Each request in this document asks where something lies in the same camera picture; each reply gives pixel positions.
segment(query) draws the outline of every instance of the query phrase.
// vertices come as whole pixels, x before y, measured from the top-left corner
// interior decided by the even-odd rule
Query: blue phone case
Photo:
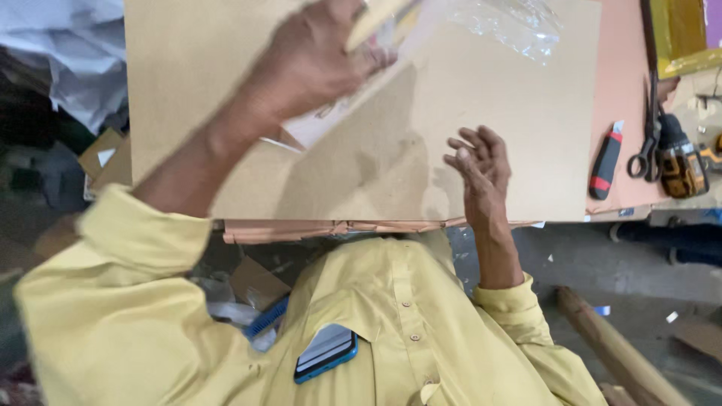
[[[359,351],[359,337],[356,333],[351,332],[351,348],[349,350],[345,350],[343,353],[339,353],[331,358],[329,358],[326,362],[320,363],[314,368],[311,368],[312,370],[304,373],[302,375],[294,374],[293,381],[296,384],[302,384],[303,382],[306,382],[307,380],[311,378],[315,378],[322,373],[328,371],[329,369],[336,368],[337,366],[343,364],[344,362],[347,362],[351,358],[355,357],[356,354]]]

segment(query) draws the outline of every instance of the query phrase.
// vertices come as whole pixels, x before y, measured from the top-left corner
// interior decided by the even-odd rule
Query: wooden stick
[[[623,386],[613,386],[611,384],[602,382],[599,384],[601,394],[604,395],[604,399],[609,403],[609,406],[639,406],[637,402],[632,400],[630,394]]]
[[[652,364],[588,303],[559,287],[559,310],[639,406],[691,406]]]

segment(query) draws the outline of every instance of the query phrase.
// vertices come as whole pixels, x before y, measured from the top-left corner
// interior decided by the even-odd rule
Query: red and black utility knife
[[[599,155],[596,156],[594,168],[589,181],[589,194],[594,199],[604,200],[609,195],[614,178],[614,169],[617,167],[619,150],[622,148],[622,126],[624,120],[617,121],[601,143]]]

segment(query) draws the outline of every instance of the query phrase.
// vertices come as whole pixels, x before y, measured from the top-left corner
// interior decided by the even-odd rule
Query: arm
[[[177,277],[204,250],[206,215],[236,162],[286,118],[355,90],[391,59],[348,56],[360,0],[292,15],[219,112],[128,194],[109,186],[81,239],[15,289],[34,371],[52,405],[221,405],[261,393],[259,362],[203,293]]]
[[[542,309],[531,291],[532,277],[521,270],[506,218],[511,177],[504,141],[492,130],[459,130],[448,144],[456,155],[444,161],[464,178],[464,209],[479,255],[474,301],[491,316],[529,359],[544,383],[565,405],[606,405],[582,363],[554,345]]]
[[[133,195],[162,211],[205,217],[235,164],[292,117],[353,93],[396,60],[383,49],[349,56],[344,44],[361,0],[322,0],[292,15],[214,118],[156,168]]]

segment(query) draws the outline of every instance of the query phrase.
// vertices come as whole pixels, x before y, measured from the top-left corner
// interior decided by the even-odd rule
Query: shirt sleeve
[[[158,212],[109,186],[77,227],[80,240],[14,292],[50,404],[181,404],[230,353],[247,352],[177,277],[201,256],[209,220]]]
[[[525,273],[524,283],[514,288],[476,287],[474,302],[509,335],[562,404],[606,405],[581,358],[554,345],[542,308],[531,291],[533,281],[531,275]]]

